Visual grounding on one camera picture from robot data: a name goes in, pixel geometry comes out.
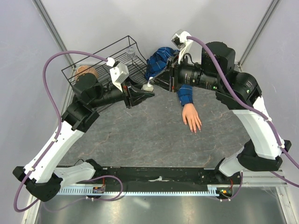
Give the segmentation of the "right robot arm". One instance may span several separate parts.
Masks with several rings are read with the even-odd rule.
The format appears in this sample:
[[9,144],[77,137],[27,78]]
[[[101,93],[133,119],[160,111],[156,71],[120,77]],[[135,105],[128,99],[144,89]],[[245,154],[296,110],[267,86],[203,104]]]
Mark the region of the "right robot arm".
[[177,92],[183,85],[215,92],[216,99],[238,117],[250,139],[234,155],[222,159],[215,171],[218,183],[226,183],[232,175],[248,169],[274,173],[282,165],[281,154],[291,142],[280,137],[266,110],[257,80],[249,73],[234,70],[235,51],[222,42],[203,44],[201,63],[189,64],[185,54],[171,56],[166,67],[151,84]]

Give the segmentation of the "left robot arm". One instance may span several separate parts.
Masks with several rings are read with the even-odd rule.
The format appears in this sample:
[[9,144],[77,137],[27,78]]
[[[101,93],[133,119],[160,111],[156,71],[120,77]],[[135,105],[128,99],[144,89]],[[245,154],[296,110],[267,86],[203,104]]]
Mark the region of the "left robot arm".
[[130,108],[153,97],[153,90],[151,83],[137,83],[128,75],[121,75],[108,88],[90,72],[78,76],[73,86],[74,100],[63,115],[58,116],[59,124],[52,137],[30,163],[17,166],[13,175],[42,202],[51,200],[61,188],[71,184],[87,180],[99,183],[103,173],[93,159],[68,168],[59,168],[58,164],[99,117],[97,108],[119,101]]

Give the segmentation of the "white nail polish cap brush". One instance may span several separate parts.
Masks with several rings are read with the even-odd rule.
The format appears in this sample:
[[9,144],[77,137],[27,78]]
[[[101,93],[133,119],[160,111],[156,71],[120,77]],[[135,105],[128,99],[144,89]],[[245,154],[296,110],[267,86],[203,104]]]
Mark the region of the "white nail polish cap brush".
[[152,81],[151,81],[152,79],[153,79],[153,77],[149,78],[149,80],[147,82],[147,86],[152,87]]

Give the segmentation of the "clear glass cup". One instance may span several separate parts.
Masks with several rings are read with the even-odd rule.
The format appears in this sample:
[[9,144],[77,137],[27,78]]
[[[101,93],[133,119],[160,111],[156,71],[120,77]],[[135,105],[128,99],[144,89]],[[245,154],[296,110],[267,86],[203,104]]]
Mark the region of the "clear glass cup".
[[126,58],[134,60],[136,58],[135,48],[130,46],[126,49]]

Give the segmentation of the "white nail polish bottle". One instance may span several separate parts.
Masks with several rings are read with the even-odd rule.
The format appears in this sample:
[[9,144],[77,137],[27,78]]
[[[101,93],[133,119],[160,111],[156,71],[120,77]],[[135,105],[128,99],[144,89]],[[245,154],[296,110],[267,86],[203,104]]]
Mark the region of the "white nail polish bottle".
[[154,86],[151,85],[151,84],[144,84],[142,86],[142,90],[153,92],[154,91]]

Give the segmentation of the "aluminium frame rail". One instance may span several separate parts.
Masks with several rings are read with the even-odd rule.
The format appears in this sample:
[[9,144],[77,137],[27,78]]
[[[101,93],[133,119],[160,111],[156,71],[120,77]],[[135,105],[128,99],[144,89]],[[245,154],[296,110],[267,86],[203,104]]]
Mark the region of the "aluminium frame rail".
[[270,172],[243,171],[244,187],[285,187],[287,183]]

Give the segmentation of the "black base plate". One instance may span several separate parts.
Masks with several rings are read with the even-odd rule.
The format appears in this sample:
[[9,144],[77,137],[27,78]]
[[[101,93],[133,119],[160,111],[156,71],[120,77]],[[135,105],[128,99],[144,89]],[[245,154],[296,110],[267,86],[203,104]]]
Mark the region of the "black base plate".
[[179,190],[207,190],[208,185],[230,186],[238,185],[241,173],[231,177],[217,174],[214,169],[205,168],[177,168],[177,167],[103,167],[96,171],[93,178],[105,176],[105,180],[91,182],[80,181],[80,184],[105,184],[108,190],[120,190],[119,182],[109,177],[119,178],[125,191],[179,191]]

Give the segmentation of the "blue plaid shirt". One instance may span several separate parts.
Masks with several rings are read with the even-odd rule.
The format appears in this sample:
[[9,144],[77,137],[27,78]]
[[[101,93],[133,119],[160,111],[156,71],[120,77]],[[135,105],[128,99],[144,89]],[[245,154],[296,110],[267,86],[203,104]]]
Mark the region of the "blue plaid shirt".
[[[160,73],[167,64],[169,57],[176,55],[179,50],[174,50],[170,47],[159,48],[148,60],[145,79],[149,81],[150,77],[155,77]],[[192,87],[184,84],[177,91],[178,99],[182,106],[193,104]]]

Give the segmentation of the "brown floral ceramic bowl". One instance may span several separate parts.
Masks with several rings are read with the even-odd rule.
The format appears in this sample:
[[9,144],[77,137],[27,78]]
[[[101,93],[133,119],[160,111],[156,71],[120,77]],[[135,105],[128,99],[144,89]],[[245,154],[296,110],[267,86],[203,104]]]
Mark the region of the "brown floral ceramic bowl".
[[83,76],[87,73],[93,74],[97,79],[99,78],[98,72],[94,67],[90,67],[88,65],[81,65],[75,71],[75,80],[78,81],[80,76]]

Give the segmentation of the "mannequin hand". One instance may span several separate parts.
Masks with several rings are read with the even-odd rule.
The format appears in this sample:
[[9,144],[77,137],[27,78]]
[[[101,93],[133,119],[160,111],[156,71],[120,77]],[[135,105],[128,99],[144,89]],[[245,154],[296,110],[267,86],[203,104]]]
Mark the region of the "mannequin hand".
[[188,103],[183,106],[182,119],[183,123],[189,126],[191,132],[197,133],[197,131],[201,131],[202,122],[195,106],[192,103]]

